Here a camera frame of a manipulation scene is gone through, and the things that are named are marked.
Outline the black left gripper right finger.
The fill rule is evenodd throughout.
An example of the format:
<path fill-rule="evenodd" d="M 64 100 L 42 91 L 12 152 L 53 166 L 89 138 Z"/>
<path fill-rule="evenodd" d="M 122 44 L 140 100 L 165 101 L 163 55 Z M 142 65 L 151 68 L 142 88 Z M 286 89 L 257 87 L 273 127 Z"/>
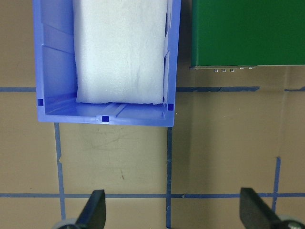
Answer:
<path fill-rule="evenodd" d="M 282 221 L 249 187 L 240 190 L 239 217 L 246 229 L 276 229 Z"/>

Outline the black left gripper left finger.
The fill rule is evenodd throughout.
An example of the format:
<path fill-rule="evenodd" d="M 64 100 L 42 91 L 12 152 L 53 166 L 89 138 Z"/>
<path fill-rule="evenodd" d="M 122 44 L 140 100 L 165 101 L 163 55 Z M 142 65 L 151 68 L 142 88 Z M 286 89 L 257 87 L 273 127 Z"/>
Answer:
<path fill-rule="evenodd" d="M 76 220 L 78 229 L 103 229 L 106 223 L 106 201 L 103 189 L 94 190 Z"/>

